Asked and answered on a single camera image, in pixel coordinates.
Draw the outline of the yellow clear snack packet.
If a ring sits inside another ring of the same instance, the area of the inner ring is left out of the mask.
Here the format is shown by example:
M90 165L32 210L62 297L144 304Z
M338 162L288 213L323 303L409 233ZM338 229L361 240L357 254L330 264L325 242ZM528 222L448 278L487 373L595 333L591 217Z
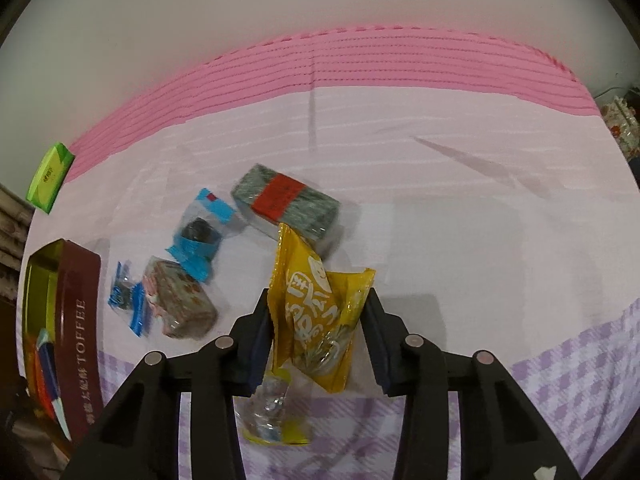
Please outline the yellow clear snack packet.
M235 402L242 436L260 445L303 446L310 441L303 419L288 407L291 374L284 368L265 372L262 383L247 399Z

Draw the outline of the small blue candy wrapper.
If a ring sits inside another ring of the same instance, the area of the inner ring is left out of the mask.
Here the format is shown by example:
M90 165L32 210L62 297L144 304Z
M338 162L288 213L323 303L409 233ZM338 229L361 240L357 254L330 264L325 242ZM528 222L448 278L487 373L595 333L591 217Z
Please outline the small blue candy wrapper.
M107 304L137 337L149 333L151 310L143 284L130 275L128 261L117 263Z

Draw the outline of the orange yellow snack packet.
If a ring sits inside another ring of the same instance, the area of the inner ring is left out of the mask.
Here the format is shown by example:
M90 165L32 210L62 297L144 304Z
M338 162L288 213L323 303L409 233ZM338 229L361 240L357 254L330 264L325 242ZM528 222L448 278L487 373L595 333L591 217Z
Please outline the orange yellow snack packet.
M352 340L375 270L326 270L314 248L285 223L267 292L274 329L271 367L291 363L328 393L345 390Z

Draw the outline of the blue clear dark-ball snack packet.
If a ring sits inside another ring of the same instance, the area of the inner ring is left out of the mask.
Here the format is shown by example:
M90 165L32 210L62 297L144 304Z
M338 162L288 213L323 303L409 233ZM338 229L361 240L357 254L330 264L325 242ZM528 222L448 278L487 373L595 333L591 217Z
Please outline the blue clear dark-ball snack packet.
M234 209L208 188L186 207L166 249L191 278L206 283L222 240L235 228Z

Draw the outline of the blue and teal snack pack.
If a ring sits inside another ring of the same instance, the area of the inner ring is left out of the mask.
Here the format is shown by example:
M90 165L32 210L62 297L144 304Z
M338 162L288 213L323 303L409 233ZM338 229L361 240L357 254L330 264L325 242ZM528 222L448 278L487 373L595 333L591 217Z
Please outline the blue and teal snack pack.
M66 422L58 378L56 378L54 347L49 332L43 328L36 340L36 351L40 363L44 388L48 396L48 405L53 410L56 421L60 425L67 440L72 440L70 430Z

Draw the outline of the clear wrapped brown cake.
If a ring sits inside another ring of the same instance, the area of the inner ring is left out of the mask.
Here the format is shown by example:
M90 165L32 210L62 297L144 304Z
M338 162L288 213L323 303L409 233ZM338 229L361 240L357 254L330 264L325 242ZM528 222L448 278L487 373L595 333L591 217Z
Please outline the clear wrapped brown cake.
M213 328L218 316L215 306L179 263L151 258L142 285L152 315L162 320L164 335L201 339Z

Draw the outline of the brown toffee tin box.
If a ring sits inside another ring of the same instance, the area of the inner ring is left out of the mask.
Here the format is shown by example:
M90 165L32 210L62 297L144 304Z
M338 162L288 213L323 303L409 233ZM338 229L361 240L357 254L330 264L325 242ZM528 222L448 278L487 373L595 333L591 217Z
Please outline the brown toffee tin box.
M36 340L45 328L54 347L56 378L71 444L79 443L104 403L98 367L96 314L101 258L60 238L32 254L26 264L22 343L28 392L36 413L65 438L48 405Z

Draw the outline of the pink purple checked tablecloth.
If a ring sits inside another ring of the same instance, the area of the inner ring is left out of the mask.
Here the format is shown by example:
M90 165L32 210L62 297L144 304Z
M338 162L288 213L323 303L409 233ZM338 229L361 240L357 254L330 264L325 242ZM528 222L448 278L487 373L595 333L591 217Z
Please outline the pink purple checked tablecloth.
M140 273L183 211L257 164L341 203L326 266L387 311L494 352L590 471L639 406L639 191L588 90L498 38L409 26L283 37L188 68L72 145L26 249Z

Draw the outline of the green tissue pack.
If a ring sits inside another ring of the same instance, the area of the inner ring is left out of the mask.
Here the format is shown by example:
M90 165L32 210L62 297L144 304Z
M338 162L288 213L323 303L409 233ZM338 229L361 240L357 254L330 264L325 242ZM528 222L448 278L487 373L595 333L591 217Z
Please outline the green tissue pack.
M53 144L32 177L26 200L48 214L74 160L75 155L63 143Z

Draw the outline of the grey red-banded snack block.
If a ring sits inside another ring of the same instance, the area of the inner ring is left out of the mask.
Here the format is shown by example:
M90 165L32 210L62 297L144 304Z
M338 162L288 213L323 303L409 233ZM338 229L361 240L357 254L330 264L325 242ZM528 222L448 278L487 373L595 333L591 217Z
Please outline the grey red-banded snack block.
M337 238L338 200L262 164L255 164L240 177L231 196L246 222L275 240L281 223L320 255Z

